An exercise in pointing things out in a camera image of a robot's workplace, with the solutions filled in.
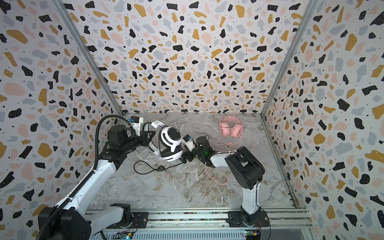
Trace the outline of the white black headphones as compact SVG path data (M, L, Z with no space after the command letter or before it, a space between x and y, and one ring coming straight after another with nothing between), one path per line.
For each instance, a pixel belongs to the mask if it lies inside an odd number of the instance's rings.
M155 129L159 128L160 131L158 134L159 146L157 147L153 141L150 140L148 143L149 150L166 162L179 160L183 154L183 149L181 147L181 132L178 129L167 126L160 121L154 121L152 123L146 122L144 123L142 130L144 132L148 132L150 130L150 126Z

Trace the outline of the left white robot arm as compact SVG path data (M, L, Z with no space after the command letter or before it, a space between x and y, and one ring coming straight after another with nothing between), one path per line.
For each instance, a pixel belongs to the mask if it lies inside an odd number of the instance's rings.
M38 240L88 240L114 224L131 227L134 215L129 204L112 204L107 209L86 216L91 200L103 184L122 165L127 155L137 147L146 147L155 136L154 131L141 131L117 125L109 132L111 147L103 150L102 159L75 188L54 207L45 207L38 215Z

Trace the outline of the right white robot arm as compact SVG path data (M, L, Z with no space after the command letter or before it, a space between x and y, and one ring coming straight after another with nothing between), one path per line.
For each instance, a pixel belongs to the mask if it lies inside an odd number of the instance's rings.
M185 135L183 143L188 149L184 154L187 160L197 158L207 168L228 167L231 170L232 176L243 190L243 202L240 217L236 219L237 224L252 227L261 223L260 217L264 212L260 207L258 193L265 168L259 160L246 147L229 152L215 152L206 136L198 137L194 141L192 137Z

